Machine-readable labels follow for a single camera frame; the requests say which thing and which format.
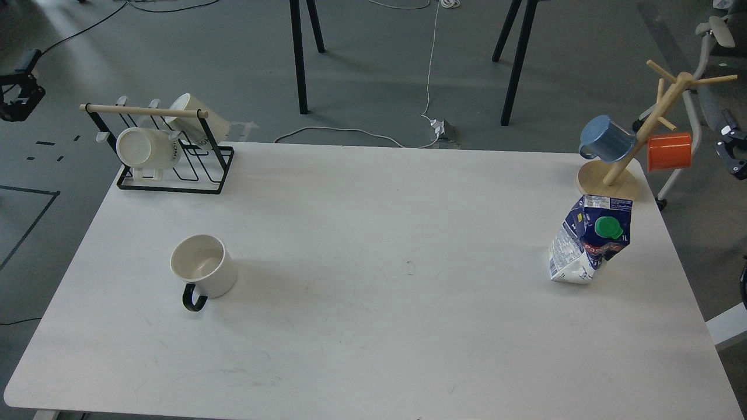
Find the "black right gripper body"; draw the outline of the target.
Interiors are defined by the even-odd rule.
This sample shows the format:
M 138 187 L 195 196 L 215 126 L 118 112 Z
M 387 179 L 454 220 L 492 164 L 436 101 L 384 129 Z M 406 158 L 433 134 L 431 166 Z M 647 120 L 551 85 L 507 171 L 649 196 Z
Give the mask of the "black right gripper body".
M 739 180 L 746 178 L 745 157 L 736 157 L 735 150 L 745 151 L 746 133 L 741 130 L 728 109 L 721 110 L 725 125 L 720 128 L 721 139 L 715 142 L 715 151 L 729 173 Z

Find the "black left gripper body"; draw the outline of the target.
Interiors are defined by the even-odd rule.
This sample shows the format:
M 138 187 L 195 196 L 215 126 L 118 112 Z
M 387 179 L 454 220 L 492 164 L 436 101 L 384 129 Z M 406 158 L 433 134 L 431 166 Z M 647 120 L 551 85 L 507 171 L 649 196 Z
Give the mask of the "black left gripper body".
M 42 56 L 41 50 L 24 51 L 13 71 L 1 77 L 2 88 L 9 87 L 8 98 L 1 95 L 1 117 L 3 121 L 21 122 L 34 111 L 46 95 L 45 88 L 37 83 L 34 67 Z

